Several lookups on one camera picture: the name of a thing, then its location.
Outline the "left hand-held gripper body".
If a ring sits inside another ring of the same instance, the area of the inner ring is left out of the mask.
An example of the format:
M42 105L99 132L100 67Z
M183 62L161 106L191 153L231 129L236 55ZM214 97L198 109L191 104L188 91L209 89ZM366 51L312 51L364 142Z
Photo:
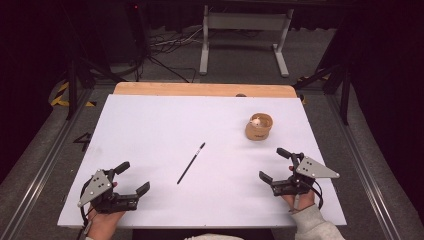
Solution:
M98 169L83 186L77 206L83 208L90 204L101 214L136 210L139 199L137 194L120 195L114 192L114 177L121 173L122 170Z

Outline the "white table mat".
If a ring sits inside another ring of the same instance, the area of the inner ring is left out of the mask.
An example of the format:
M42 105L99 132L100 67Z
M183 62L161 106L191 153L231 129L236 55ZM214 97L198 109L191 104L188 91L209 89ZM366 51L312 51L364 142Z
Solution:
M245 126L255 113L272 117L267 139L249 140ZM177 180L206 142L191 168ZM58 219L82 224L77 202L98 169L128 161L117 192L150 190L119 225L131 229L274 228L293 225L287 204L259 178L290 176L290 160L276 149L322 156L297 98L110 95Z

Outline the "black floor tape mark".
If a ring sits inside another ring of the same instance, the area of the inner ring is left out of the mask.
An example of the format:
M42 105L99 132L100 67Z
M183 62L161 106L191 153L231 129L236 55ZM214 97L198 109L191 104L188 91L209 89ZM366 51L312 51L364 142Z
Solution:
M77 137L74 140L74 143L81 144L82 145L81 151L85 152L91 142L91 137L92 137L92 134L89 132L86 132L83 135Z

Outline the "grey metal stand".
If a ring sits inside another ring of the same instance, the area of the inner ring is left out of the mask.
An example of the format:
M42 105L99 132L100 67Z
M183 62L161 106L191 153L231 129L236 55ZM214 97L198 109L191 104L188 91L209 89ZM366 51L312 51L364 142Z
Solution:
M280 74L283 78L289 76L289 71L282 53L289 31L294 10L289 9L283 14L251 14L251 13L216 13L211 12L207 5L203 13L203 42L200 57L199 73L208 73L209 61L209 30L257 30L279 31L280 40L272 45Z

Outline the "aluminium floor rail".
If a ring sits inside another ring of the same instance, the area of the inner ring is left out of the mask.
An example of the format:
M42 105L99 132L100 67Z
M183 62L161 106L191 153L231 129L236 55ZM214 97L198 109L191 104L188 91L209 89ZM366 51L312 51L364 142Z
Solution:
M89 100L92 92L92 89L81 91L81 95L77 98L76 109L74 110L73 115L69 120L65 120L61 125L51 148L49 149L46 157L43 159L37 173L32 178L32 181L25 191L25 195L20 200L19 206L16 208L14 215L8 221L8 225L3 234L0 236L0 240L14 240L22 229L24 222L48 181L48 178L57 162L58 155L62 151L66 138L75 125L75 122L82 112L86 102Z
M340 98L327 101L353 157L353 165L384 240L419 240L424 234L416 209L380 151L355 95L349 97L348 124L341 118Z

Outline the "person's left hand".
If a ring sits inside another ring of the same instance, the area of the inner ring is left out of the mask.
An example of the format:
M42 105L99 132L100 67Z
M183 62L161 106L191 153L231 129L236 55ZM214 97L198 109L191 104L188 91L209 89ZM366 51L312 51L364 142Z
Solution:
M111 240L124 215L124 211L99 214L95 209L90 208L88 214L90 227L86 233L86 240Z

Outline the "black pen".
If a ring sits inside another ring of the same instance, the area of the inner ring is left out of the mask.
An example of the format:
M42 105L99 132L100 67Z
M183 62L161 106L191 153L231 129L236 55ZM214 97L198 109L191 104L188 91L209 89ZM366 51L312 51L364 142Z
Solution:
M186 166L186 168L182 172L181 176L177 180L177 185L179 185L181 183L181 181L183 180L183 178L185 177L185 175L187 174L187 172L189 171L189 169L191 168L192 164L194 163L194 161L196 160L196 158L198 157L198 155L200 154L200 152L202 151L202 149L205 147L205 145L206 145L206 142L203 142L200 145L200 147L198 148L198 150L193 155L192 159L190 160L190 162L188 163L188 165Z

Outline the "yellow black floor tape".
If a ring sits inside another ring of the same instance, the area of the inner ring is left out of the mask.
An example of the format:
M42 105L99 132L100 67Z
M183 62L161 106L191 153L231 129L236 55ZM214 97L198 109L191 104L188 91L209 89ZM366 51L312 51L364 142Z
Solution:
M59 89L58 89L56 95L54 96L53 100L50 102L50 105L51 106L66 106L66 107L69 107L70 101L63 99L64 93L68 88L69 88L69 82L64 81L61 84L61 86L59 87Z

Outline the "person's grey clothing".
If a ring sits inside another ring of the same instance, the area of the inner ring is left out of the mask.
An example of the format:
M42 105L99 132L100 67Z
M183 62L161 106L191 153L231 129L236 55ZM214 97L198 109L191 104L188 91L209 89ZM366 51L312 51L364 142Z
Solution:
M243 238L230 236L230 235L222 235L222 234L202 234L198 236L191 236L184 238L183 240L244 240Z

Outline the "dark computer tower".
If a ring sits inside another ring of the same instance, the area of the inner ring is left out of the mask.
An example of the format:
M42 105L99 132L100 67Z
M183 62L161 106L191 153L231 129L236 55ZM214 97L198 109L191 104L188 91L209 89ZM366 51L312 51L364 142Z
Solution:
M136 59L138 62L143 62L149 53L143 6L129 2L126 4L126 13L136 48Z

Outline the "person's right hand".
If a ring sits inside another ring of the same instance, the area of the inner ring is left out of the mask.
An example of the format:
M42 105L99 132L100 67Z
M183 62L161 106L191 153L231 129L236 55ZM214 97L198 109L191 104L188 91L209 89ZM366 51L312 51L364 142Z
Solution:
M315 204L315 193L310 190L306 194L282 195L282 199L288 204L289 212L295 214Z

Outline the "black tripod stand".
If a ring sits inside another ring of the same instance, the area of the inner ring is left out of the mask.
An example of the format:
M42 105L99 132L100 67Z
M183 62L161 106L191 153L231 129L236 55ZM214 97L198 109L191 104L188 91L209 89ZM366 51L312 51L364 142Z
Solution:
M69 83L69 109L67 120L71 120L78 110L77 81L80 81L85 89L92 89L95 85L93 74L90 72L91 69L96 70L116 83L124 82L124 79L112 73L110 70L106 70L105 68L102 68L99 65L81 57L75 50L67 49L66 53L70 58L67 70L67 80Z

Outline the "black metal stand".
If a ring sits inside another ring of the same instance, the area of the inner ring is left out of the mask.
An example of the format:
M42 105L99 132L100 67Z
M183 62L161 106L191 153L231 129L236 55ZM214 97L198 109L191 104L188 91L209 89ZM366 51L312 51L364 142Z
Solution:
M350 74L346 64L337 64L331 67L321 69L312 76L301 77L294 85L295 90L300 90L313 82L323 79L328 76L328 79L322 86L322 91L326 95L334 95L338 88L341 88L341 98L339 106L339 115L342 122L348 125L348 102L350 95Z

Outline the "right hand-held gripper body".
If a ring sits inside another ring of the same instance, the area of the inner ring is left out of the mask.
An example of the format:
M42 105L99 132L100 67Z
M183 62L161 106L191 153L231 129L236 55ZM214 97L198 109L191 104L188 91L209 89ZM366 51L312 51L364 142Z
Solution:
M313 185L318 178L339 178L340 174L303 153L291 153L292 175L287 180L273 181L271 189L275 196L306 194L310 190L318 196L322 188Z

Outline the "person's left wristband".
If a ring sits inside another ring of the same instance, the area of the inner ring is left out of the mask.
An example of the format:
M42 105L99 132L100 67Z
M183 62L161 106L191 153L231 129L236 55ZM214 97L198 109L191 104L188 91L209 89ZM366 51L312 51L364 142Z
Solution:
M86 225L84 225L83 228L78 233L76 240L93 240L89 236L89 231L90 231L91 225L92 225L91 221L89 221Z

